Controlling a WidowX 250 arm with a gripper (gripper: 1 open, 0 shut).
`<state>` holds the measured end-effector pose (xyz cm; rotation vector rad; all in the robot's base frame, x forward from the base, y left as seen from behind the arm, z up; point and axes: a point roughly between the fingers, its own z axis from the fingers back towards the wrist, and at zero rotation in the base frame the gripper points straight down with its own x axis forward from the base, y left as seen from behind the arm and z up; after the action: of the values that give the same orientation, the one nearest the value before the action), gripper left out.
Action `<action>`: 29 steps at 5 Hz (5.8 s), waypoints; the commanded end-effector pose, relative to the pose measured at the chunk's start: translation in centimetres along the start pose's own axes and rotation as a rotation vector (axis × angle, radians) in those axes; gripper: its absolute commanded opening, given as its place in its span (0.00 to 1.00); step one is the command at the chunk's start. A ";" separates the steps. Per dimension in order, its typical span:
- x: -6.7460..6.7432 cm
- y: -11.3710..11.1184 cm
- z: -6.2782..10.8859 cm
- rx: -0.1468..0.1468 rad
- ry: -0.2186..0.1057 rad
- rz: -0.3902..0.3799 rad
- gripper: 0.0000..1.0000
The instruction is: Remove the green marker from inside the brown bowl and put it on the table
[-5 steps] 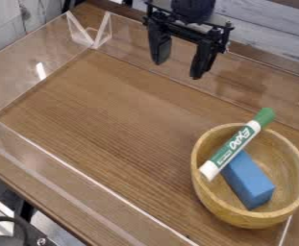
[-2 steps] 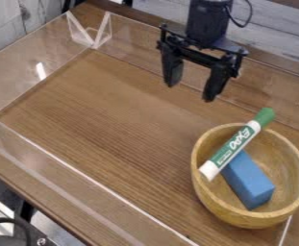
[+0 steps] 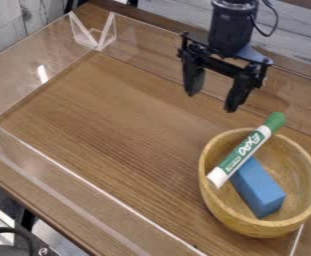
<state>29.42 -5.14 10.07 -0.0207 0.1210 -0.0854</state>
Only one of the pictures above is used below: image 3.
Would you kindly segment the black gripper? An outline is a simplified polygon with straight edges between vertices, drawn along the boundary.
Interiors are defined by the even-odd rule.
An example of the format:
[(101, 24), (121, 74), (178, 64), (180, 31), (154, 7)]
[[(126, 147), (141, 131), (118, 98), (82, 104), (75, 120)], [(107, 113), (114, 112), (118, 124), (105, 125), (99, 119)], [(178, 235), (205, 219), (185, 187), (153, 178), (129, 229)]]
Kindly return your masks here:
[(198, 39), (194, 33), (184, 32), (181, 39), (178, 58), (182, 61), (188, 95), (193, 97), (202, 90), (205, 70), (209, 69), (234, 79), (226, 97), (225, 110), (229, 113), (236, 112), (246, 102), (254, 87), (262, 87), (268, 69), (273, 65), (272, 58), (258, 52), (250, 44), (246, 44), (233, 56), (224, 56)]

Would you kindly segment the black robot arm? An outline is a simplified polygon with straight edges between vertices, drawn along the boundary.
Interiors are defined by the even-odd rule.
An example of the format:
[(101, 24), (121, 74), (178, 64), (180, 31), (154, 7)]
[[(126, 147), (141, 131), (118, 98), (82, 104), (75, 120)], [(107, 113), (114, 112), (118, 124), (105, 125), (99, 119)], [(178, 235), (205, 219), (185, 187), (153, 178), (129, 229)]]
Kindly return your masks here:
[(225, 110), (233, 113), (261, 88), (273, 60), (250, 44), (257, 29), (258, 0), (213, 0), (210, 31), (205, 41), (189, 31), (181, 34), (178, 57), (182, 61), (184, 85), (189, 96), (204, 88), (206, 70), (233, 79)]

